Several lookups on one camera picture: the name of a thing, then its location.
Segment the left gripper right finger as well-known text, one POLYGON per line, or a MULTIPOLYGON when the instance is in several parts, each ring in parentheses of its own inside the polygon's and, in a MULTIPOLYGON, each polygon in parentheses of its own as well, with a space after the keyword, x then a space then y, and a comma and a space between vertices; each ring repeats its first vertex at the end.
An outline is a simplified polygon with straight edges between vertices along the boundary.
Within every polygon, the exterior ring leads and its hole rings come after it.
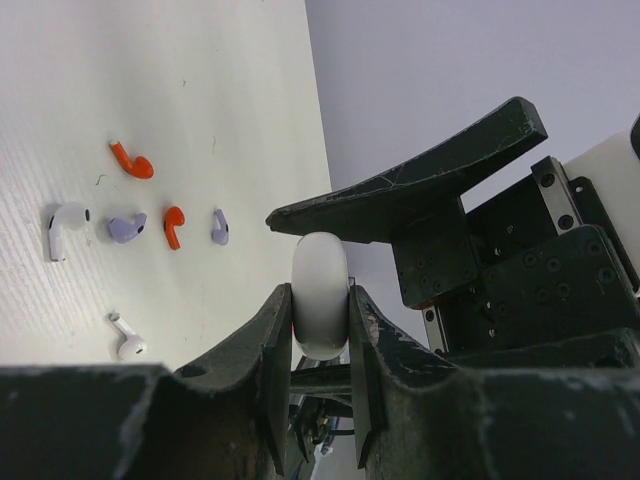
POLYGON ((444 359, 350 292, 358 466, 370 479, 635 479, 639 334, 444 359))

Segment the orange earbud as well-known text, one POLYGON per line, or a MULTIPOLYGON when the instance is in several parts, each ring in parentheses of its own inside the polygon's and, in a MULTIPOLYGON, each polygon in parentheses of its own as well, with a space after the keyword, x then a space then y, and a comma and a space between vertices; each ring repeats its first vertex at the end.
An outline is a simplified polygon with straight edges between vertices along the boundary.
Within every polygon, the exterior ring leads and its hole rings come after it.
POLYGON ((185 224, 185 215, 178 206, 170 206, 164 212, 163 230, 169 247, 172 250, 179 250, 181 244, 177 235, 177 228, 181 228, 185 224))
POLYGON ((120 142, 110 142, 109 148, 120 167, 128 175, 141 180, 149 180, 154 176, 154 167, 146 157, 130 157, 120 142))

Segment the purple earbud left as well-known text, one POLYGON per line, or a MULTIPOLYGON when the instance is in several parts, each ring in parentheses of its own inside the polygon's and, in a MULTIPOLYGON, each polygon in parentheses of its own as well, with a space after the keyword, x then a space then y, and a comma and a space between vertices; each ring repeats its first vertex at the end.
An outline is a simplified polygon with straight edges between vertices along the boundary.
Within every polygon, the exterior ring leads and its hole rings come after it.
POLYGON ((107 228, 111 238, 118 244, 126 244, 137 238, 145 229, 147 215, 138 213, 135 218, 129 222, 120 217, 112 218, 107 228))

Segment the white round charging case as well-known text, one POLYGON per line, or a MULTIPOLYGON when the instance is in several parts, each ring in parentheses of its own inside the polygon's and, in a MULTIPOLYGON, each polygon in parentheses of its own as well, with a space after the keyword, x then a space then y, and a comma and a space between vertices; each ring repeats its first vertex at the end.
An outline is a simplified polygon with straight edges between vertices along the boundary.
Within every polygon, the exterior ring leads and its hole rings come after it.
POLYGON ((338 237, 313 232, 299 240, 291 292, 293 330, 303 354, 318 361, 338 357, 348 338, 349 297, 347 258, 338 237))

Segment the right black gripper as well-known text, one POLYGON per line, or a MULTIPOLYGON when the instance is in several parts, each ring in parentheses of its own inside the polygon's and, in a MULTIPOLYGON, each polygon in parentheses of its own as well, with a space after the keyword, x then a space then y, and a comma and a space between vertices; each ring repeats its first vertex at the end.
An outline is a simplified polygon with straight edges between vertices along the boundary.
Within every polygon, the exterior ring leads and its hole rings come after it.
POLYGON ((439 353, 500 351, 637 328, 639 279, 595 190, 547 157, 465 212, 460 197, 544 142, 535 105, 513 97, 466 129, 342 190, 279 207, 274 232, 389 243, 405 305, 439 353))

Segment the purple earbud right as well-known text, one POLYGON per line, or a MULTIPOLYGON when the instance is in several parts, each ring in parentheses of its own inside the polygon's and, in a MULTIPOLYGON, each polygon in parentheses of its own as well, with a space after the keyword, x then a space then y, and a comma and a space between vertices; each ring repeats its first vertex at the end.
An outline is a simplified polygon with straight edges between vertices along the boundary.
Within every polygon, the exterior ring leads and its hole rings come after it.
POLYGON ((230 229, 223 210, 216 208, 214 217, 216 224, 211 231, 211 238, 215 244, 226 246, 229 242, 230 229))

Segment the purple earbud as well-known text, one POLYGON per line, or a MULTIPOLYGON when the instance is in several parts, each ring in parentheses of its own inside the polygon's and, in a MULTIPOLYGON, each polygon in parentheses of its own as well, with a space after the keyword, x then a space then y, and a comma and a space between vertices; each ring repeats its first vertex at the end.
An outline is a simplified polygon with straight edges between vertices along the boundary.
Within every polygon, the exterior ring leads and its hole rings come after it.
POLYGON ((135 218, 129 222, 120 217, 112 218, 107 228, 111 238, 118 244, 126 244, 137 238, 145 229, 147 215, 138 213, 135 218))
POLYGON ((216 208, 214 217, 216 224, 211 231, 211 238, 215 244, 226 246, 229 242, 230 229, 223 210, 216 208))

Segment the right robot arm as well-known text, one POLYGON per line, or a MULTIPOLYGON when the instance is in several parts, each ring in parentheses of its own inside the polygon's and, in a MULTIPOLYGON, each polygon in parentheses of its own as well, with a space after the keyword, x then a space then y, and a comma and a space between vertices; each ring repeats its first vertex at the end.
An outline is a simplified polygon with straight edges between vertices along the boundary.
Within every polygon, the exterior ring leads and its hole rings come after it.
POLYGON ((274 210, 298 237, 295 339, 311 357, 344 347, 347 242, 388 244, 403 304, 445 354, 501 351, 639 325, 639 130, 530 173, 482 205, 463 195, 547 137, 514 97, 448 140, 353 186, 274 210))

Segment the white earbud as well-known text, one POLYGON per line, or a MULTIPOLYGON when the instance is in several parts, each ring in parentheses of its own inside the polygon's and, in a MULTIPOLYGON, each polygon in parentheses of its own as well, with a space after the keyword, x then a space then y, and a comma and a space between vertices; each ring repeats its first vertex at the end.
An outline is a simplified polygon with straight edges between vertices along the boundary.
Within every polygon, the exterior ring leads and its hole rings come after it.
POLYGON ((54 211, 47 229, 49 256, 52 262, 66 260, 65 232, 83 229, 90 221, 90 209, 79 202, 64 203, 54 211))
POLYGON ((139 358, 147 350, 147 343, 124 320, 121 314, 114 312, 109 315, 111 324, 120 332, 124 340, 117 349, 117 355, 122 361, 131 361, 139 358))

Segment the orange earbud upper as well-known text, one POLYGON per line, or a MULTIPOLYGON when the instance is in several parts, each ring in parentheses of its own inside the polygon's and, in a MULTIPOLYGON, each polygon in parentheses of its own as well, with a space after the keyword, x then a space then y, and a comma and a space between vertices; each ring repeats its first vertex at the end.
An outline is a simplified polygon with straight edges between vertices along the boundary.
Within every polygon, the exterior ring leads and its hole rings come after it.
POLYGON ((154 176, 154 167, 146 157, 130 157, 120 142, 110 142, 109 148, 120 167, 128 175, 141 180, 149 180, 154 176))

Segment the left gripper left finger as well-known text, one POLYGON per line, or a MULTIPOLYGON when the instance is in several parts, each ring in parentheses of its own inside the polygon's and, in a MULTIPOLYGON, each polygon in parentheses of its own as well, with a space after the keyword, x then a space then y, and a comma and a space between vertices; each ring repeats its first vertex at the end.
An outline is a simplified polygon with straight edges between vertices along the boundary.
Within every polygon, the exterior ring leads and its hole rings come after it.
POLYGON ((284 472, 292 295, 176 371, 6 367, 5 479, 274 479, 284 472))

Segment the orange earbud lower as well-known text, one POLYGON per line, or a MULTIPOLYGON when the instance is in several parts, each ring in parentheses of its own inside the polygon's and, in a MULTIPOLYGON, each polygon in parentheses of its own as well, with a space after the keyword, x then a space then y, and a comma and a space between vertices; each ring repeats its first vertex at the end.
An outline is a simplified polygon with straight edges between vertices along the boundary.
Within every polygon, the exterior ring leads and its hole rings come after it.
POLYGON ((181 228, 185 224, 185 215, 178 206, 170 206, 164 212, 163 230, 169 247, 172 250, 179 250, 181 244, 177 235, 177 228, 181 228))

